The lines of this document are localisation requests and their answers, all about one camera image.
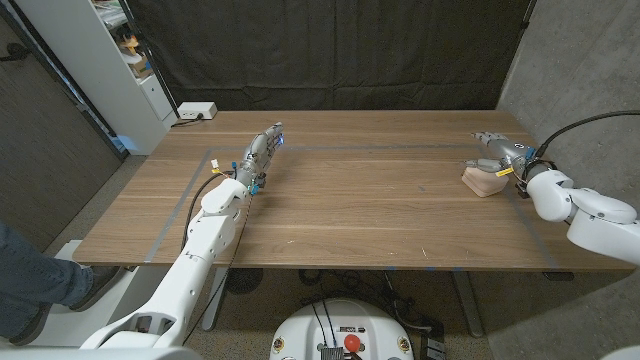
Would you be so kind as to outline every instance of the person's leg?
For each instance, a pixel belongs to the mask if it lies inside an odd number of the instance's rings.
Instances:
[[[0,292],[39,303],[73,305],[93,284],[90,268],[44,256],[0,221]]]
[[[12,338],[38,313],[40,304],[0,293],[0,336]]]
[[[0,293],[0,336],[14,345],[33,341],[42,331],[51,304]]]

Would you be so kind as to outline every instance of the black backdrop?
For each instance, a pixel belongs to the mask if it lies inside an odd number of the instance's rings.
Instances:
[[[494,109],[529,0],[130,0],[177,104]]]

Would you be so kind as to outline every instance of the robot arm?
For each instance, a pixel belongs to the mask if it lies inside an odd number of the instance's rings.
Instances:
[[[264,186],[265,172],[283,143],[282,124],[256,136],[236,179],[207,193],[188,226],[188,241],[151,299],[138,310],[96,331],[81,349],[167,348],[181,346],[187,324],[215,258],[235,236],[238,206]]]
[[[533,200],[538,215],[547,221],[567,221],[567,237],[587,250],[640,265],[640,223],[629,204],[591,189],[574,189],[573,180],[548,163],[531,166],[534,149],[504,135],[476,133],[491,154],[500,160],[471,160],[467,166],[487,172],[487,162],[499,164],[497,171],[513,167],[513,173]]]

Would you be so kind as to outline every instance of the red button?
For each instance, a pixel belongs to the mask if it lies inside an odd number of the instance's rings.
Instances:
[[[344,338],[344,347],[349,350],[349,352],[358,352],[360,349],[360,338],[357,336],[350,334]]]

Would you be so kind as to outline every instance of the jeans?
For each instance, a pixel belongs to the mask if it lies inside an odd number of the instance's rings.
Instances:
[[[92,284],[90,268],[42,255],[0,221],[0,336],[20,334],[41,304],[77,303]]]

